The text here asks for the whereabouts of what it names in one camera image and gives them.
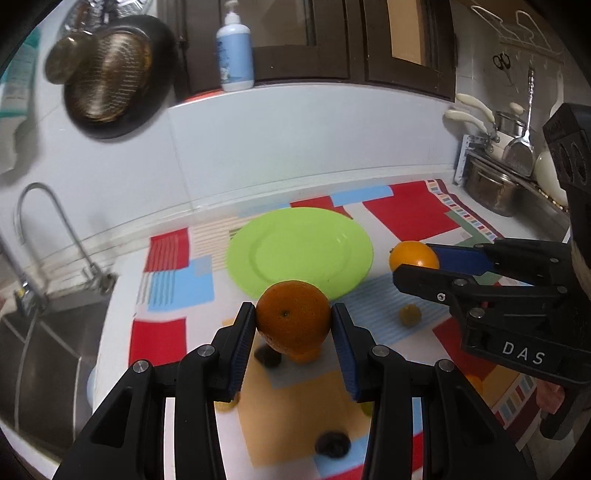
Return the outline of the brass colander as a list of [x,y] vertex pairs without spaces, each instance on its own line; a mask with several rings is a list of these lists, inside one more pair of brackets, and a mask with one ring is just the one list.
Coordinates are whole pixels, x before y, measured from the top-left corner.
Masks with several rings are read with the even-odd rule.
[[152,65],[147,38],[133,30],[106,30],[93,37],[88,55],[64,87],[75,120],[106,124],[128,109]]

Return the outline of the dark plum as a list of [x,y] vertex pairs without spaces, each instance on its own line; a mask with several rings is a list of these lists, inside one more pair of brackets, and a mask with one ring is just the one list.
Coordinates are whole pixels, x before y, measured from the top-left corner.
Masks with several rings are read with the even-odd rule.
[[315,442],[315,453],[331,459],[346,457],[351,449],[349,436],[342,431],[328,431],[322,433]]
[[263,345],[256,349],[254,358],[266,369],[274,369],[280,366],[283,355],[274,350],[270,345]]

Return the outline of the white blue pump bottle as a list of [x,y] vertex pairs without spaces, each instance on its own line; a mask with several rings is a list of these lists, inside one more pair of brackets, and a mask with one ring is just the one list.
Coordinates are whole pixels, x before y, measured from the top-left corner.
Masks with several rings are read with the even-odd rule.
[[221,89],[224,92],[247,90],[254,85],[254,66],[250,29],[238,15],[238,1],[224,2],[223,25],[216,33]]

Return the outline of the teal white tissue box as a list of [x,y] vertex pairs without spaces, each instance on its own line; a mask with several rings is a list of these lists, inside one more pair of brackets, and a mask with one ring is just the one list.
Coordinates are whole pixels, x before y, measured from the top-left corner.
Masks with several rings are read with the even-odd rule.
[[16,51],[1,78],[0,172],[17,163],[16,131],[28,118],[41,32],[35,27]]

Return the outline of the chrome kitchen faucet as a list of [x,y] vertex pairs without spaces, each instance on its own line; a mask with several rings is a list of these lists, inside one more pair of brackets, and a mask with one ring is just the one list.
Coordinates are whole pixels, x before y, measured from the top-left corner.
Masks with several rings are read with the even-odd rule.
[[1,254],[18,279],[18,288],[14,291],[17,310],[22,317],[31,320],[47,308],[48,299],[19,264],[4,237],[0,238],[0,245]]

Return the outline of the steel spatula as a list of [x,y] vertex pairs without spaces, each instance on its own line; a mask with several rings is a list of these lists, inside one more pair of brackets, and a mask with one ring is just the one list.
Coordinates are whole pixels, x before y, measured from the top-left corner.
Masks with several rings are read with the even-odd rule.
[[532,107],[535,94],[535,69],[528,68],[528,109],[526,126],[520,137],[515,137],[505,147],[502,162],[515,174],[529,178],[535,165],[535,151],[531,141]]

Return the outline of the black frying pan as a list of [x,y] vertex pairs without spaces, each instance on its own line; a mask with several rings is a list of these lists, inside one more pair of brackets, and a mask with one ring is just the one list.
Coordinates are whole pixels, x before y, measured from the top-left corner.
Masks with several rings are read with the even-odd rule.
[[176,74],[172,31],[150,15],[110,22],[63,87],[67,114],[86,136],[110,140],[142,127],[159,110]]

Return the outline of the steel cooking pot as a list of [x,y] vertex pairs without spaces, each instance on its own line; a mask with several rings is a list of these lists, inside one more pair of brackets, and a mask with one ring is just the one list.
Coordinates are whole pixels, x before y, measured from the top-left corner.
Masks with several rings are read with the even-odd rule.
[[467,160],[464,189],[480,205],[504,217],[515,215],[523,193],[507,174],[474,157]]

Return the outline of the green lime middle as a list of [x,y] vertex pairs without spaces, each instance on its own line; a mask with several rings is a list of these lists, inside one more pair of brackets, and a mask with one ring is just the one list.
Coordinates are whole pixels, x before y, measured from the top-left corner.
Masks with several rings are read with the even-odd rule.
[[374,402],[363,402],[361,403],[361,408],[363,413],[368,416],[368,417],[372,417],[374,414]]

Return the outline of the black scissors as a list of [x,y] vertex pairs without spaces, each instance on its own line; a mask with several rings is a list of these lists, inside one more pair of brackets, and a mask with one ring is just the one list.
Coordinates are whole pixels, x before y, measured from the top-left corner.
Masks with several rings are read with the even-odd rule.
[[495,67],[502,71],[506,76],[510,86],[515,86],[511,76],[511,59],[510,56],[505,52],[500,52],[492,57],[493,64]]

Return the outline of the small orange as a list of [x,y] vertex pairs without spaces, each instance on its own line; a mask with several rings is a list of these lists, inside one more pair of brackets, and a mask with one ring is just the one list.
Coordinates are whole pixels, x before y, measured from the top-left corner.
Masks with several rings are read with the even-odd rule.
[[474,387],[474,389],[480,394],[483,395],[484,389],[483,389],[483,383],[481,381],[481,379],[475,375],[471,375],[468,374],[466,376],[467,380],[470,382],[470,384]]
[[317,361],[321,355],[322,344],[298,346],[287,352],[287,357],[290,361],[297,364],[310,364]]

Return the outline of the dark wooden window frame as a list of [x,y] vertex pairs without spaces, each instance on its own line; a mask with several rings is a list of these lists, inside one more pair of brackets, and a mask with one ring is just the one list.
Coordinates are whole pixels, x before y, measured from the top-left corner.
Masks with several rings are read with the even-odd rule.
[[[254,80],[382,85],[451,100],[456,37],[447,1],[242,1],[252,34]],[[222,1],[160,1],[157,15],[179,42],[176,96],[221,87],[215,35]]]

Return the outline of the large orange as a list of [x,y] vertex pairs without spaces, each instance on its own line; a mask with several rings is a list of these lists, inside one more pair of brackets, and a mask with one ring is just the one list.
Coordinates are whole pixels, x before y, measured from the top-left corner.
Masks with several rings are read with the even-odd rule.
[[324,293],[304,281],[273,284],[256,303],[256,328],[281,354],[303,345],[324,344],[331,304]]
[[428,245],[419,241],[403,241],[394,246],[389,256],[389,266],[392,271],[396,271],[401,265],[438,270],[440,260]]

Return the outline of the small tan fruit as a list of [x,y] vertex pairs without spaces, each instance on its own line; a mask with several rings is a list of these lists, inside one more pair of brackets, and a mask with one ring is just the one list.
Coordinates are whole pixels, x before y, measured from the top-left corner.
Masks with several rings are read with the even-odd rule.
[[240,400],[240,393],[237,392],[235,394],[235,398],[233,398],[231,401],[229,402],[221,402],[221,401],[216,401],[214,403],[214,408],[217,412],[219,413],[226,413],[231,411],[233,408],[235,408],[236,406],[238,406],[238,402]]

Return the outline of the white ceramic jug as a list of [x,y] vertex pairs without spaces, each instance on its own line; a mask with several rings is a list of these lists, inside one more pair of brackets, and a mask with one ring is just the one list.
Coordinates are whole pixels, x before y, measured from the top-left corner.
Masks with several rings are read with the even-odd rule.
[[556,168],[548,148],[544,148],[538,155],[534,166],[534,176],[539,187],[544,193],[546,193],[560,206],[568,206],[566,192],[560,186]]

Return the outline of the slim gooseneck water tap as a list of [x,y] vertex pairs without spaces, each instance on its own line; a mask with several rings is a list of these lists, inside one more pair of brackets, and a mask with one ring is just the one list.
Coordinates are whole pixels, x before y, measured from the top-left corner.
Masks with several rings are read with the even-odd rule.
[[[41,192],[45,197],[42,206],[51,205],[51,207],[46,213],[31,212],[32,218],[27,218],[24,213],[24,203],[26,197],[32,192]],[[117,276],[99,266],[91,258],[67,218],[60,200],[47,184],[32,182],[19,192],[11,221],[18,245],[24,249],[36,268],[35,272],[41,277],[42,289],[48,289],[51,283],[50,271],[45,270],[43,264],[45,254],[51,256],[63,247],[74,246],[77,258],[83,262],[80,267],[80,273],[84,278],[83,287],[103,296],[112,293]]]

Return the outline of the green plate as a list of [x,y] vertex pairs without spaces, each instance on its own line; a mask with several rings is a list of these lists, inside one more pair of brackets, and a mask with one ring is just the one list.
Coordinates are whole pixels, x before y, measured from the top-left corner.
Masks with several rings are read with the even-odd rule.
[[373,261],[373,244],[361,225],[315,207],[280,209],[249,221],[230,239],[225,258],[229,277],[256,299],[288,280],[339,299],[367,277]]

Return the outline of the colourful patterned table cloth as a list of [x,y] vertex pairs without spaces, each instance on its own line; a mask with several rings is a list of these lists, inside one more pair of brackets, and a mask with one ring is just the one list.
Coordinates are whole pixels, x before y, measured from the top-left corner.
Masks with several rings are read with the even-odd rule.
[[341,300],[378,343],[407,359],[452,360],[524,447],[539,420],[535,381],[465,353],[447,308],[401,294],[389,266],[401,242],[471,246],[500,235],[440,180],[339,192],[158,235],[128,359],[179,361],[230,324],[240,305],[259,303],[263,328],[242,389],[216,405],[228,478],[356,479],[372,408],[353,402],[339,371],[329,307]]

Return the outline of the small brass saucepan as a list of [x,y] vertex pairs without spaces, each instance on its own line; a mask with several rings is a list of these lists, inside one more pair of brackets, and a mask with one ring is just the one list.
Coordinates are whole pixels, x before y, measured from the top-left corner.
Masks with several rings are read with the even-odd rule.
[[55,85],[65,84],[88,55],[93,35],[75,32],[59,39],[51,48],[44,64],[45,78]]

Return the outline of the steel kitchen sink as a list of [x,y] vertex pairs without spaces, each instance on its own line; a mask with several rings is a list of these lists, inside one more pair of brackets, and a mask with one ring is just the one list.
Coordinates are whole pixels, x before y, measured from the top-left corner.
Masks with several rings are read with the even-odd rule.
[[89,376],[111,296],[79,290],[29,320],[1,317],[1,420],[61,459],[92,415]]

